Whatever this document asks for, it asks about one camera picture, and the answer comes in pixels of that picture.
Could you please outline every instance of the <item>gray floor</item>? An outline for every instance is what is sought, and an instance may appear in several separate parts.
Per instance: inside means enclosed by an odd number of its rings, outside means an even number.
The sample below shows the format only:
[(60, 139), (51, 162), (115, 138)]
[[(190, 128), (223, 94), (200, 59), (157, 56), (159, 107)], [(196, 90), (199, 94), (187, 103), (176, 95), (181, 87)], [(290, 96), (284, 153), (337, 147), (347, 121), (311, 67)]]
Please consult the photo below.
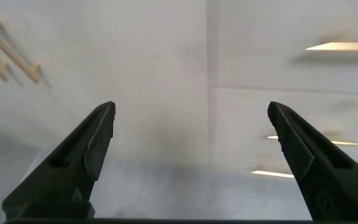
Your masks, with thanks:
[[(36, 164), (48, 154), (43, 151)], [(96, 217), (310, 220), (294, 179), (234, 175), (106, 156)]]

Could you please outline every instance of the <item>white wall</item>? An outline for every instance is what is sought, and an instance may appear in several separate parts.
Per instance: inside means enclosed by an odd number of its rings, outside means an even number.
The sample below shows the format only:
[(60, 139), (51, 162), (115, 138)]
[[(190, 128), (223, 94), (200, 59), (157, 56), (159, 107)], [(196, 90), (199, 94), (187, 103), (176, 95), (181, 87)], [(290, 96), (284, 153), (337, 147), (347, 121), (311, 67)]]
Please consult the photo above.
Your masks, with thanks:
[(0, 81), (1, 129), (54, 147), (111, 100), (111, 152), (208, 162), (205, 1), (0, 1), (0, 20), (43, 78), (12, 66), (22, 85)]

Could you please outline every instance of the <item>black plastic part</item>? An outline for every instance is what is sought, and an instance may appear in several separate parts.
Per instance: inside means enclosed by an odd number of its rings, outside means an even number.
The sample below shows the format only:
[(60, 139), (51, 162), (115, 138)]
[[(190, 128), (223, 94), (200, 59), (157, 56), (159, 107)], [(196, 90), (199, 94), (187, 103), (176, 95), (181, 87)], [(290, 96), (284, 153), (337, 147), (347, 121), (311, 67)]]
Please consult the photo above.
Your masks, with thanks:
[(94, 109), (2, 203), (6, 220), (26, 203), (87, 202), (112, 138), (115, 104)]
[[(154, 220), (154, 219), (118, 219), (118, 218), (92, 218), (92, 219), (15, 219), (5, 224), (312, 224), (312, 221), (296, 220)], [(358, 222), (335, 222), (335, 224)]]
[(313, 220), (358, 220), (358, 163), (291, 108), (271, 102), (268, 116)]
[(94, 208), (90, 202), (29, 202), (18, 218), (93, 218)]

